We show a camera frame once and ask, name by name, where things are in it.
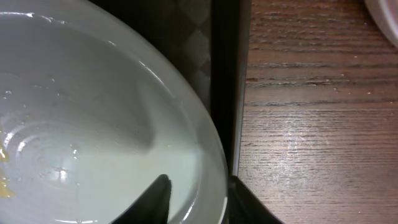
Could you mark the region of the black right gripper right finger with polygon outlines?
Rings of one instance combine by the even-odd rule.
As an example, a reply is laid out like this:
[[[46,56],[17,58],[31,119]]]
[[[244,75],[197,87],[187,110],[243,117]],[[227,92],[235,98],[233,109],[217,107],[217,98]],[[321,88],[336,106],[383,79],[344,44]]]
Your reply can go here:
[[[283,224],[236,176],[228,181],[229,224]]]

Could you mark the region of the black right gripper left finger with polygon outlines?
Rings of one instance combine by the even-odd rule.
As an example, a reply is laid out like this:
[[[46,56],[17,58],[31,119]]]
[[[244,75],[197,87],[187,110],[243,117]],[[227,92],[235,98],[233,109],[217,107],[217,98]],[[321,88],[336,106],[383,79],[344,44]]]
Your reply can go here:
[[[111,224],[167,224],[171,189],[168,175],[159,175]]]

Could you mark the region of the pale green plate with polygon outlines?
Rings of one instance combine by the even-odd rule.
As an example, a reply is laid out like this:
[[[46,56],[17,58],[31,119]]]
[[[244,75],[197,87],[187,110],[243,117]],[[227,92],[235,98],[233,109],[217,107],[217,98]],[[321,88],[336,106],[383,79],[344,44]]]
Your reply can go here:
[[[167,223],[223,221],[223,148],[179,71],[88,1],[2,1],[1,222],[117,223],[156,179]]]

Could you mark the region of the pinkish white plate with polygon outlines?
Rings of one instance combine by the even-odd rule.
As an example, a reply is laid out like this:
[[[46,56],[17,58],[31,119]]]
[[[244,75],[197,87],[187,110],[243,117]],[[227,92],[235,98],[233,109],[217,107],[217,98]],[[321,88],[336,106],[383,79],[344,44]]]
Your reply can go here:
[[[381,32],[397,47],[397,0],[365,0],[366,7]]]

